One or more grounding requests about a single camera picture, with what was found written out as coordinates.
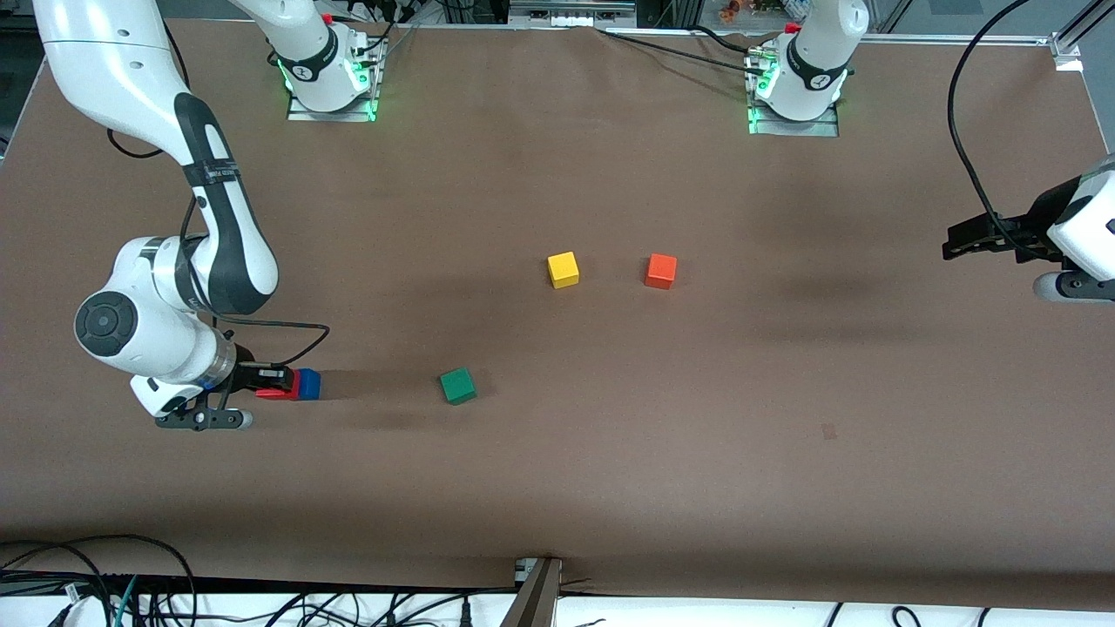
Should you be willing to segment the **aluminium frame rail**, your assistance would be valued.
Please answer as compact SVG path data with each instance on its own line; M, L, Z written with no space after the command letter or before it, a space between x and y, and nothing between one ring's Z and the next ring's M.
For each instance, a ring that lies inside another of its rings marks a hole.
M1079 33L1082 36L1080 41L1084 36L1090 33L1092 29L1098 27L1103 21L1115 15L1115 0L1088 0L1087 4L1080 9L1067 25L1064 25L1057 32L1069 31L1070 33Z

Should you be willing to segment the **aluminium profile beam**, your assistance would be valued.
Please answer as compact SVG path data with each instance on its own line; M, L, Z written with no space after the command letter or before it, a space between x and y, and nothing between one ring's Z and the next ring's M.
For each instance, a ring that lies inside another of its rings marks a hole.
M555 627L563 561L553 556L515 561L517 594L500 627Z

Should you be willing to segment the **brown paper table cover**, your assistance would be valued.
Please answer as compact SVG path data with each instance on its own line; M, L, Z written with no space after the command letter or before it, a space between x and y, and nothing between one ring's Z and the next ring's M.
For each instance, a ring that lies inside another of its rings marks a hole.
M837 138L778 138L727 69L585 29L395 33L363 124L287 119L255 25L172 30L279 261L261 317L332 329L302 361L322 401L163 430L83 353L72 314L190 191L43 71L0 165L0 541L151 536L223 578L504 586L554 554L600 592L1115 607L1115 306L941 258L979 210L958 47L864 44Z

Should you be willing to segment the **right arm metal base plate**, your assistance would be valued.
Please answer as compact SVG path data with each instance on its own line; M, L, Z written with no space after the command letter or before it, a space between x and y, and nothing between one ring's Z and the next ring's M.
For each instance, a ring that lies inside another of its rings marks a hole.
M334 64L324 86L328 94L314 97L316 104L324 103L327 110L314 110L300 98L304 91L287 80L289 104L287 119L307 122L374 123L378 118L380 88L388 44L379 41L352 60Z

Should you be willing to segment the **green wooden block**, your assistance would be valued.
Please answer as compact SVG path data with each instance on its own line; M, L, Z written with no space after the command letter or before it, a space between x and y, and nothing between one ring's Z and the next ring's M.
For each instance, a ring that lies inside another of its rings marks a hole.
M466 367L458 367L439 376L443 397L450 405L460 405L462 402L474 401L477 397L477 388L471 372Z

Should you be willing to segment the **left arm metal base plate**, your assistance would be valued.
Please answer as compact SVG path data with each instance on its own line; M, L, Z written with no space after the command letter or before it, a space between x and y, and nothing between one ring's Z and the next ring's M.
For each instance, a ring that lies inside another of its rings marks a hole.
M772 51L748 56L745 67L753 71L747 79L748 131L753 135L837 138L837 102L847 73L834 80L821 74L814 78L821 88L813 89Z

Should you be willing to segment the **metal corner bracket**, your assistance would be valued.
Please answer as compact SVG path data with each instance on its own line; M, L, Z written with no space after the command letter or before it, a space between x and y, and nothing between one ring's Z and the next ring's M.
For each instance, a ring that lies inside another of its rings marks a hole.
M1049 48L1056 71L1082 73L1084 69L1079 48L1079 33L1054 32L1049 37Z

